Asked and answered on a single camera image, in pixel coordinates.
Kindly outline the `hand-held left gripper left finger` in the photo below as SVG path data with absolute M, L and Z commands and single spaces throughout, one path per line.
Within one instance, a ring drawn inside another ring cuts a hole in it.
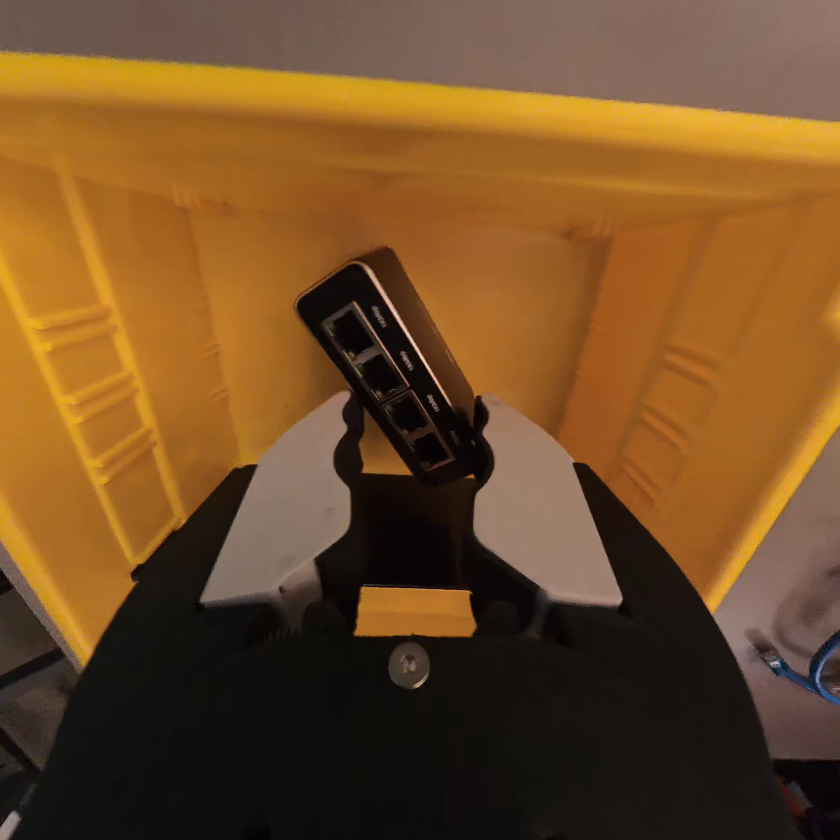
M 322 599 L 318 558 L 351 527 L 363 468 L 364 409 L 340 391 L 259 460 L 201 596 L 204 607 L 307 607 Z

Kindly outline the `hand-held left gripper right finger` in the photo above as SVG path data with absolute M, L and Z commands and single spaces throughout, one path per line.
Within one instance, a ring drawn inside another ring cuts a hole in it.
M 623 595 L 572 457 L 539 425 L 484 394 L 490 473 L 476 493 L 478 544 L 551 602 L 618 607 Z

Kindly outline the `black ethernet splitter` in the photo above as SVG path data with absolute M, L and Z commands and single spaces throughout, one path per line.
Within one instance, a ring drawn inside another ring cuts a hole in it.
M 350 259 L 295 310 L 415 478 L 478 476 L 476 395 L 394 250 Z

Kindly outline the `yellow plastic bin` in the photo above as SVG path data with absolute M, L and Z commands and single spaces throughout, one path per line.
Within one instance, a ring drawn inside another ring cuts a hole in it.
M 711 610 L 838 429 L 838 123 L 2 53 L 2 543 L 75 665 L 340 387 L 294 312 L 397 253 L 466 378 Z

